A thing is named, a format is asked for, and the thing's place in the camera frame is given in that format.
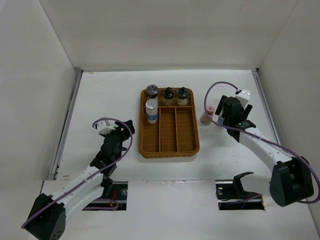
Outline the pink lid spice jar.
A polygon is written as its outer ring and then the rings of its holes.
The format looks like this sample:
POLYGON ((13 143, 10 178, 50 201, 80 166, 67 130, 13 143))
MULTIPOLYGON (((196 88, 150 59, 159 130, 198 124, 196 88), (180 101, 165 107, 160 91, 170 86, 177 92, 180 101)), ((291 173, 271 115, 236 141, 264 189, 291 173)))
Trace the pink lid spice jar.
POLYGON ((212 123, 215 108, 213 106, 207 106, 202 116, 200 117, 200 122, 203 125, 210 125, 212 123))

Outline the blue-label jar silver lid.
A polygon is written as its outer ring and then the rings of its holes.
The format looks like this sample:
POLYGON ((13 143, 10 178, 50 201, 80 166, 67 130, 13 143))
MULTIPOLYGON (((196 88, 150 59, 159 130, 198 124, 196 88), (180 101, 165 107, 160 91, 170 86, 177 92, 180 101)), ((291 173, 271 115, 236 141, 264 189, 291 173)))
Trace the blue-label jar silver lid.
POLYGON ((148 99, 145 103, 146 119, 150 124, 158 120, 158 102, 155 99, 148 99))

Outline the shaker with round glass lid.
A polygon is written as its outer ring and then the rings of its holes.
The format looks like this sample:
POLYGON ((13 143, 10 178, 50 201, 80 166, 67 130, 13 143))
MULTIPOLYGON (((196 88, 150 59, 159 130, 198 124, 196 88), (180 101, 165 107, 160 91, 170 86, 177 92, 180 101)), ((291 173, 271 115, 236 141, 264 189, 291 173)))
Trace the shaker with round glass lid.
POLYGON ((159 88, 156 85, 150 84, 146 87, 146 94, 148 99, 153 99, 158 101, 158 93, 159 93, 159 88))

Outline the shaker with black knob lid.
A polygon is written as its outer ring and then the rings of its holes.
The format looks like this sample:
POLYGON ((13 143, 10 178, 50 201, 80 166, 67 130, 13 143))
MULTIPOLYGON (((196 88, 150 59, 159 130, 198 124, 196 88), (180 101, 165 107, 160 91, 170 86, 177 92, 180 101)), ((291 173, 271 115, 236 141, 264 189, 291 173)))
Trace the shaker with black knob lid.
POLYGON ((171 87, 167 87, 162 94, 162 104, 164 106, 173 106, 174 104, 174 91, 171 87))

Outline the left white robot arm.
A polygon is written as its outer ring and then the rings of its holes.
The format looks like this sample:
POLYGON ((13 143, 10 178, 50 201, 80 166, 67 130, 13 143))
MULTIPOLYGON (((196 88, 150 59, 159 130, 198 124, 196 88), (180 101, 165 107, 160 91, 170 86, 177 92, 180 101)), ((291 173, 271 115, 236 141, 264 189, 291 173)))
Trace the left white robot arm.
POLYGON ((34 201, 27 220, 21 228, 38 240, 58 240, 63 235, 68 220, 96 199, 112 195, 110 178, 117 163, 129 152, 126 140, 133 140, 135 128, 132 120, 113 120, 116 127, 99 130, 104 138, 99 152, 89 166, 68 185, 55 193, 40 194, 34 201))

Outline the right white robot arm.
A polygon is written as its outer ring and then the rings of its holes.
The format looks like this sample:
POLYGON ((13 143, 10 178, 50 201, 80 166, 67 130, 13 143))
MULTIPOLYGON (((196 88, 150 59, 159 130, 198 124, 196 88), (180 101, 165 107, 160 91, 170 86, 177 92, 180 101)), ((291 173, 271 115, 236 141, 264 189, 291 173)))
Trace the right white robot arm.
POLYGON ((266 139, 247 119, 251 109, 252 105, 244 107, 238 97, 224 95, 215 114, 222 115, 222 126, 227 133, 254 153, 270 170, 270 176, 258 176, 250 171, 240 173, 233 177, 232 183, 217 184, 218 199, 246 200, 269 195, 281 207, 305 202, 314 195, 309 162, 266 139))

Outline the brown wicker divided tray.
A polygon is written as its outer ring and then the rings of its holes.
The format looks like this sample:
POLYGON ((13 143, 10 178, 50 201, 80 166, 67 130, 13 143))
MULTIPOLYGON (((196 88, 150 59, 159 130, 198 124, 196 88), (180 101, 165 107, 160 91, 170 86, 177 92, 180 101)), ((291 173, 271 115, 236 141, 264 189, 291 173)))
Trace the brown wicker divided tray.
POLYGON ((147 121, 147 91, 140 93, 138 151, 146 159, 192 157, 200 150, 194 93, 189 90, 187 105, 163 105, 163 91, 158 92, 158 118, 147 121))

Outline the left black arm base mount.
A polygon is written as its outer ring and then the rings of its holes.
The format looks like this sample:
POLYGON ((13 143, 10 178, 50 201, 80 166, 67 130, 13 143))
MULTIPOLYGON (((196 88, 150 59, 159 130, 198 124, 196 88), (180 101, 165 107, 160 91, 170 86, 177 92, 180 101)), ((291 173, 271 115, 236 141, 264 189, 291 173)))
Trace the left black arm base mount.
POLYGON ((103 179, 102 183, 100 184, 101 187, 103 188, 102 195, 101 195, 102 199, 107 199, 109 197, 109 195, 113 190, 113 183, 114 181, 110 177, 103 179))

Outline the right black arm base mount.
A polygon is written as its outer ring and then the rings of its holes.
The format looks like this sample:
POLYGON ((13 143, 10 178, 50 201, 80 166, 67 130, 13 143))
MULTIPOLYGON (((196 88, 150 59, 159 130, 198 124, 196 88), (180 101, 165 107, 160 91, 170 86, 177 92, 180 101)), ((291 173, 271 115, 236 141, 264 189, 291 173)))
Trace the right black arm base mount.
POLYGON ((253 174, 253 172, 247 171, 233 177, 232 188, 233 188, 233 196, 235 199, 245 200, 255 195, 254 192, 245 191, 241 182, 241 178, 250 174, 253 174))

